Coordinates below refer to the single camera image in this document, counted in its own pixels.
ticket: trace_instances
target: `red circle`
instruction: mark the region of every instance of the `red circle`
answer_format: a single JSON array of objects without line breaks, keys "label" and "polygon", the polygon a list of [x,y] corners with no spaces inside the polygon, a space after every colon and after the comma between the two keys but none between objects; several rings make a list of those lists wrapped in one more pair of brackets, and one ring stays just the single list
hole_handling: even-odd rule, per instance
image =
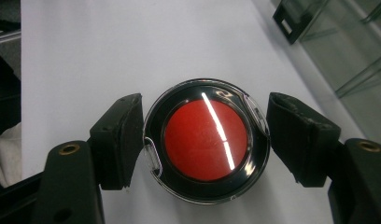
[{"label": "red circle", "polygon": [[247,151],[247,131],[232,108],[205,96],[173,114],[164,143],[171,163],[182,174],[212,181],[241,163]]}]

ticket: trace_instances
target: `white tabletop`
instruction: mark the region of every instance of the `white tabletop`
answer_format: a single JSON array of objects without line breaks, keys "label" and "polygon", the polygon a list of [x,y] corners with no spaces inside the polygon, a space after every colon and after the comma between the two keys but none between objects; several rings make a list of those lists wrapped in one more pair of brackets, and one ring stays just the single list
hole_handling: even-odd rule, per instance
[{"label": "white tabletop", "polygon": [[[266,19],[275,8],[255,2],[23,1],[23,177],[41,172],[53,147],[87,140],[120,97],[141,92],[145,116],[159,95],[191,78],[229,81],[264,111],[271,91],[319,110]],[[153,179],[142,154],[131,187],[103,191],[103,200],[106,223],[332,223],[327,188],[296,184],[273,151],[260,180],[229,203],[179,200]]]}]

